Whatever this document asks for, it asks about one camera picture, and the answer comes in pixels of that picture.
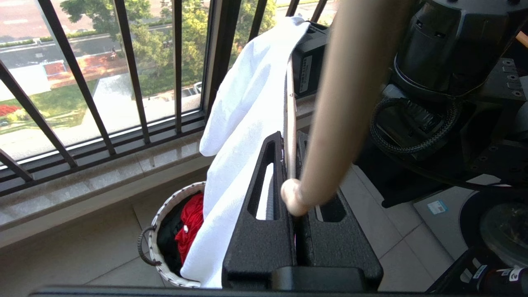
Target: label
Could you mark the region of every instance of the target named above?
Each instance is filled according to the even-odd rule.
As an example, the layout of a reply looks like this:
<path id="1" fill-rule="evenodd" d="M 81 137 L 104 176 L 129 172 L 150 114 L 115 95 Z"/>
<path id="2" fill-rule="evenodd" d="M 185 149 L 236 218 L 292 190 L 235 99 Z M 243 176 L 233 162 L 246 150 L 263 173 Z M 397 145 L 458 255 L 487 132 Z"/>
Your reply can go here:
<path id="1" fill-rule="evenodd" d="M 433 215 L 441 214 L 442 212 L 447 211 L 447 206 L 442 200 L 436 200 L 434 202 L 431 202 L 427 204 L 427 207 Z"/>
<path id="2" fill-rule="evenodd" d="M 497 272 L 502 272 L 501 276 L 507 276 L 508 274 L 510 274 L 511 271 L 512 271 L 512 269 L 500 269 L 500 270 L 497 270 Z"/>
<path id="3" fill-rule="evenodd" d="M 512 272 L 510 272 L 510 282 L 516 282 L 519 280 L 519 275 L 521 274 L 521 271 L 523 268 L 517 268 L 513 269 Z"/>
<path id="4" fill-rule="evenodd" d="M 473 279 L 478 279 L 480 277 L 480 275 L 482 274 L 482 272 L 484 272 L 486 267 L 488 267 L 488 265 L 481 265 L 478 268 L 477 272 L 475 272 L 475 275 L 473 275 Z"/>
<path id="5" fill-rule="evenodd" d="M 306 92 L 310 82 L 310 70 L 312 69 L 312 56 L 309 55 L 303 59 L 303 67 L 300 72 L 299 93 Z"/>

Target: black cable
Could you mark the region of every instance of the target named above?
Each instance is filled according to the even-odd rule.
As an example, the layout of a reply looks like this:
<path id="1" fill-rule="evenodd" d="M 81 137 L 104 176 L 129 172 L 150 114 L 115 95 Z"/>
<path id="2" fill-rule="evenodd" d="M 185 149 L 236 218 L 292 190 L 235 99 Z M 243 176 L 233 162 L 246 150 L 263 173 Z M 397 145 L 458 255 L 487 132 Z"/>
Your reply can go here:
<path id="1" fill-rule="evenodd" d="M 408 100 L 408 99 L 406 98 L 382 99 L 374 108 L 374 113 L 372 115 L 372 120 L 370 122 L 370 133 L 372 135 L 372 140 L 374 141 L 374 143 L 379 148 L 384 149 L 394 154 L 414 154 L 414 153 L 418 153 L 420 151 L 423 151 L 431 147 L 432 145 L 437 143 L 439 140 L 444 138 L 451 131 L 456 121 L 458 120 L 458 117 L 460 116 L 460 111 L 461 111 L 460 102 L 451 100 L 447 108 L 446 121 L 444 122 L 442 127 L 433 134 L 433 136 L 426 139 L 422 143 L 414 145 L 414 146 L 399 147 L 399 146 L 389 143 L 387 140 L 385 140 L 385 138 L 383 138 L 382 132 L 378 128 L 378 116 L 380 112 L 383 111 L 384 109 L 400 104 L 404 102 L 405 100 Z"/>
<path id="2" fill-rule="evenodd" d="M 477 183 L 472 183 L 472 182 L 452 179 L 452 178 L 446 177 L 446 176 L 444 176 L 442 174 L 438 174 L 438 173 L 432 172 L 430 170 L 427 170 L 427 169 L 421 168 L 419 166 L 416 166 L 414 164 L 405 162 L 404 160 L 402 160 L 402 159 L 398 158 L 397 156 L 393 155 L 392 153 L 387 152 L 387 151 L 385 151 L 382 148 L 380 148 L 380 149 L 381 149 L 381 151 L 383 153 L 385 153 L 385 155 L 387 155 L 391 160 L 393 160 L 394 162 L 396 162 L 400 166 L 402 166 L 402 167 L 404 167 L 404 168 L 406 168 L 406 169 L 408 169 L 408 170 L 410 170 L 410 171 L 412 171 L 412 172 L 414 172 L 416 174 L 424 176 L 424 177 L 426 177 L 428 179 L 435 180 L 437 182 L 450 184 L 450 185 L 453 185 L 455 187 L 466 188 L 466 189 L 470 189 L 470 190 L 474 190 L 474 191 L 494 191 L 494 192 L 497 192 L 499 194 L 505 194 L 505 193 L 509 193 L 509 194 L 520 194 L 520 193 L 523 193 L 523 194 L 527 194 L 528 193 L 528 188 L 501 187 L 501 186 L 498 186 L 498 185 L 482 185 L 482 184 L 477 184 Z"/>

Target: basket handle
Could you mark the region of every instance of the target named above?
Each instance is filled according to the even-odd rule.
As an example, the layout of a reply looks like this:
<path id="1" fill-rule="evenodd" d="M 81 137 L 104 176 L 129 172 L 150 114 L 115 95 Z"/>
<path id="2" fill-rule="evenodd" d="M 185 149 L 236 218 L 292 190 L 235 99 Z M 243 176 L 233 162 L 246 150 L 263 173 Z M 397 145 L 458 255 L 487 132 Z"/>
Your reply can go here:
<path id="1" fill-rule="evenodd" d="M 150 266 L 159 266 L 161 265 L 160 261 L 152 261 L 151 259 L 147 258 L 147 256 L 145 256 L 145 254 L 143 253 L 143 238 L 145 237 L 145 234 L 147 232 L 154 230 L 156 230 L 156 226 L 148 226 L 147 228 L 143 229 L 143 231 L 141 231 L 141 234 L 139 234 L 139 237 L 137 238 L 137 251 L 139 253 L 139 257 L 141 258 L 141 260 L 143 260 L 143 262 L 147 263 Z"/>

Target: tree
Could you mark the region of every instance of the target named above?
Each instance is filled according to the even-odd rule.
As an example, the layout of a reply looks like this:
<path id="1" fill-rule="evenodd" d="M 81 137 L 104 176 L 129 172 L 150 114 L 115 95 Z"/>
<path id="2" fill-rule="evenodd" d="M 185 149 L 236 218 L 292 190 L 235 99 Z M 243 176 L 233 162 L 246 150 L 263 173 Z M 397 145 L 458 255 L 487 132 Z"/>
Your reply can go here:
<path id="1" fill-rule="evenodd" d="M 130 22 L 150 17 L 149 0 L 126 0 L 125 4 Z M 112 0 L 65 0 L 61 8 L 72 23 L 78 22 L 85 14 L 92 20 L 94 30 L 101 34 L 109 33 L 112 40 L 118 40 L 119 26 Z"/>
<path id="2" fill-rule="evenodd" d="M 234 34 L 229 68 L 233 66 L 242 49 L 248 44 L 249 33 L 251 32 L 251 26 L 253 25 L 253 16 L 257 9 L 257 2 L 258 0 L 243 0 L 242 4 L 240 4 L 237 30 Z M 266 2 L 266 9 L 264 10 L 262 22 L 260 23 L 259 35 L 275 26 L 275 9 L 275 1 L 268 0 Z"/>
<path id="3" fill-rule="evenodd" d="M 167 46 L 169 36 L 161 31 L 149 31 L 148 25 L 144 23 L 132 24 L 130 32 L 134 35 L 132 46 L 137 63 L 142 69 L 153 67 L 155 77 L 158 78 L 172 59 L 171 50 Z"/>
<path id="4" fill-rule="evenodd" d="M 182 1 L 182 86 L 199 82 L 203 77 L 205 46 L 207 42 L 207 25 L 209 8 L 200 0 L 175 0 Z M 249 33 L 253 24 L 253 16 L 258 0 L 243 0 L 239 10 L 237 29 L 233 40 L 231 52 L 232 65 L 242 48 L 248 43 Z M 172 17 L 172 5 L 169 1 L 162 0 L 162 19 Z M 126 0 L 127 15 L 131 33 L 134 35 L 134 54 L 143 69 L 155 68 L 155 76 L 173 76 L 172 50 L 167 50 L 165 45 L 172 41 L 172 30 L 165 33 L 148 30 L 147 25 L 140 21 L 150 17 L 149 0 Z M 92 19 L 93 28 L 101 33 L 110 33 L 114 40 L 119 39 L 119 29 L 116 23 L 112 0 L 65 0 L 61 3 L 63 11 L 70 15 L 72 22 L 81 19 L 81 14 L 86 14 Z M 271 29 L 275 25 L 275 1 L 268 0 L 262 18 L 260 33 Z"/>

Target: black box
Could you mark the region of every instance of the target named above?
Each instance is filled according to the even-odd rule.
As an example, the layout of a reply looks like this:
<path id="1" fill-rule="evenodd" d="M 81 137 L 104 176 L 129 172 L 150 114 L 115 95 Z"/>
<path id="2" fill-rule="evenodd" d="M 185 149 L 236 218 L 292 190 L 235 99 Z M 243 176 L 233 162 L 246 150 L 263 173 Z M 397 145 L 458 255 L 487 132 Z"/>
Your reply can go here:
<path id="1" fill-rule="evenodd" d="M 328 32 L 328 27 L 310 22 L 306 34 L 291 54 L 297 98 L 317 92 Z"/>

